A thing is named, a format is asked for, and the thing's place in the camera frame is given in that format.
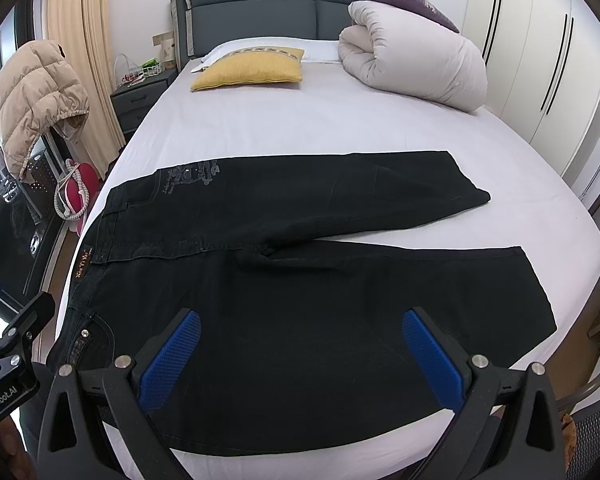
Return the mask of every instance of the drawer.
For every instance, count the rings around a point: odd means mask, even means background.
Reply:
[[[131,110],[126,114],[118,115],[120,129],[122,129],[123,132],[135,130],[140,126],[140,123],[144,120],[150,109],[150,106],[145,106],[144,108],[138,108],[136,110]]]
[[[166,81],[160,81],[114,96],[111,102],[113,103],[116,115],[121,117],[120,125],[122,126],[123,114],[140,108],[151,108],[155,105],[162,93],[167,89],[167,86]]]

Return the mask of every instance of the printed graphic on jeans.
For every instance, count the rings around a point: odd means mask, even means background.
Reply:
[[[220,167],[216,159],[176,166],[169,170],[167,184],[165,184],[162,192],[170,195],[173,193],[173,188],[178,184],[193,184],[199,180],[204,182],[205,186],[208,186],[218,173],[220,173]]]

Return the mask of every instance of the screw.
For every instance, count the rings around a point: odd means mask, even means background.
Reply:
[[[114,364],[116,368],[127,368],[131,364],[131,357],[128,355],[121,355],[116,358]]]
[[[542,363],[533,363],[531,365],[531,371],[533,373],[535,373],[536,375],[544,375],[544,372],[546,370],[545,370],[544,365]]]
[[[58,374],[60,375],[60,377],[67,377],[68,375],[71,375],[71,372],[73,371],[74,367],[72,367],[71,365],[62,365],[58,370]]]
[[[474,364],[476,368],[486,368],[489,364],[489,360],[480,354],[476,354],[471,358],[471,362]]]

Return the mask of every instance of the person's hand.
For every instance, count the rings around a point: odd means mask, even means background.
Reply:
[[[24,449],[22,437],[13,419],[8,416],[0,422],[0,445],[7,454],[7,465],[18,480],[36,480],[36,468]]]

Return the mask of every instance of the curtain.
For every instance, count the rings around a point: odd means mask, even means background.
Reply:
[[[81,162],[92,162],[104,177],[125,144],[109,98],[115,88],[109,0],[46,0],[43,22],[47,37],[62,46],[89,96],[89,119],[75,151]]]

